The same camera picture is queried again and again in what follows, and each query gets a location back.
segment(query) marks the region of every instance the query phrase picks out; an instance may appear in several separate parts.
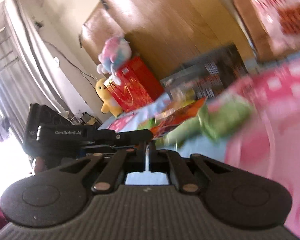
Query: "ribbed black surface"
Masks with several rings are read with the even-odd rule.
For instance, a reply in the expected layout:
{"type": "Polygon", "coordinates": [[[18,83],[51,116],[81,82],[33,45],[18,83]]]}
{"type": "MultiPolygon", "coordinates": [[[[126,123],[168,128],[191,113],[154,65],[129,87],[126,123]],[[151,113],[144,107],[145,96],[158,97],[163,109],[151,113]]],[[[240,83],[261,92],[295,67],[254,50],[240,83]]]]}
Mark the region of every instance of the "ribbed black surface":
{"type": "Polygon", "coordinates": [[[0,240],[296,240],[284,227],[245,231],[212,217],[195,196],[174,186],[121,185],[94,197],[74,220],[47,229],[7,225],[0,240]]]}

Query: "cardboard box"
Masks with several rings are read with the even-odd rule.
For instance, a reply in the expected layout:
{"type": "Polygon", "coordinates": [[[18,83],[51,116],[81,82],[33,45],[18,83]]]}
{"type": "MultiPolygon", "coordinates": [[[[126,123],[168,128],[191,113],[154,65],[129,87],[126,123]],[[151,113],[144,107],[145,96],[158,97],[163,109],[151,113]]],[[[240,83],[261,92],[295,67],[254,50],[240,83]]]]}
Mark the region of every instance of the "cardboard box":
{"type": "Polygon", "coordinates": [[[214,98],[248,72],[234,44],[181,64],[161,84],[174,100],[214,98]]]}
{"type": "Polygon", "coordinates": [[[127,113],[153,103],[164,89],[140,57],[134,57],[117,71],[121,85],[108,78],[104,85],[127,113]]]}

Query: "curtain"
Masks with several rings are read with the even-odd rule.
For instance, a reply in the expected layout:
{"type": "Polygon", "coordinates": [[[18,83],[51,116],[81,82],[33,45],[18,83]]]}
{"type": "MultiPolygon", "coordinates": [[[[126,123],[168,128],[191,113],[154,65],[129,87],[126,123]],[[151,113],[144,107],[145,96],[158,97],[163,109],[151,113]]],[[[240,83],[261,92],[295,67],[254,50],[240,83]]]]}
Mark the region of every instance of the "curtain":
{"type": "Polygon", "coordinates": [[[0,110],[22,143],[31,103],[58,112],[70,109],[49,76],[47,56],[34,42],[34,26],[17,0],[6,0],[2,11],[5,29],[0,32],[0,110]]]}

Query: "pink and blue plush toy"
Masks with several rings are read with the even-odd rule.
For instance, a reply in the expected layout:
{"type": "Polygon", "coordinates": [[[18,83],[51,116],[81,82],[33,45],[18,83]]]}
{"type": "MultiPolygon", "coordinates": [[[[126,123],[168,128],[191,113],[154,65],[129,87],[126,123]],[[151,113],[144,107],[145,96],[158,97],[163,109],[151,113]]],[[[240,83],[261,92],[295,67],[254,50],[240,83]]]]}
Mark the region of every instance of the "pink and blue plush toy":
{"type": "Polygon", "coordinates": [[[102,53],[98,56],[101,62],[97,66],[98,73],[111,74],[114,83],[121,85],[121,80],[116,76],[116,71],[131,58],[131,54],[129,43],[123,37],[113,36],[109,38],[103,46],[102,53]]]}

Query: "yellow plush toy's head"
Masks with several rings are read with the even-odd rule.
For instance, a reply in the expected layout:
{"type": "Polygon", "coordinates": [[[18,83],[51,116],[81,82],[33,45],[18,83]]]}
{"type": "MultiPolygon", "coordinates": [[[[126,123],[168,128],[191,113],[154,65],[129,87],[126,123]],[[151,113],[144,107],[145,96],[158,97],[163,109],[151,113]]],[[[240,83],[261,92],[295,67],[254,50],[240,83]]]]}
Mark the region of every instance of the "yellow plush toy's head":
{"type": "Polygon", "coordinates": [[[101,78],[96,83],[96,92],[100,98],[104,101],[112,97],[106,86],[103,84],[106,81],[105,78],[101,78]]]}

